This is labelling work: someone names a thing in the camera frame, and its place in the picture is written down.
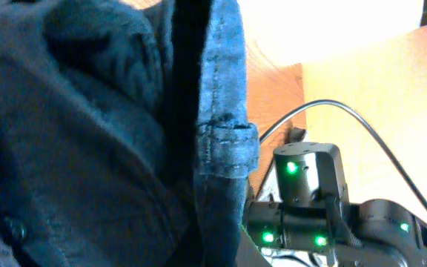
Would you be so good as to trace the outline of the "navy blue shorts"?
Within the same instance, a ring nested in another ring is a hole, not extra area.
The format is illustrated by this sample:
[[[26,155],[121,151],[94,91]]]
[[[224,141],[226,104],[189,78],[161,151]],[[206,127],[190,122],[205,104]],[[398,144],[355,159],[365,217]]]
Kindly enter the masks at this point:
[[[0,265],[237,266],[236,1],[0,1]]]

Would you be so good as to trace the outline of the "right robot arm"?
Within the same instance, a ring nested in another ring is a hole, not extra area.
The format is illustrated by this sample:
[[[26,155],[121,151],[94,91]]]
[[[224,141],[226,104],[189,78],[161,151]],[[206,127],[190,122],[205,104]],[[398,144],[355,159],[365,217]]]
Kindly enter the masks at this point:
[[[390,200],[350,202],[336,145],[290,143],[274,162],[279,201],[245,206],[257,246],[321,254],[336,266],[427,266],[427,224]]]

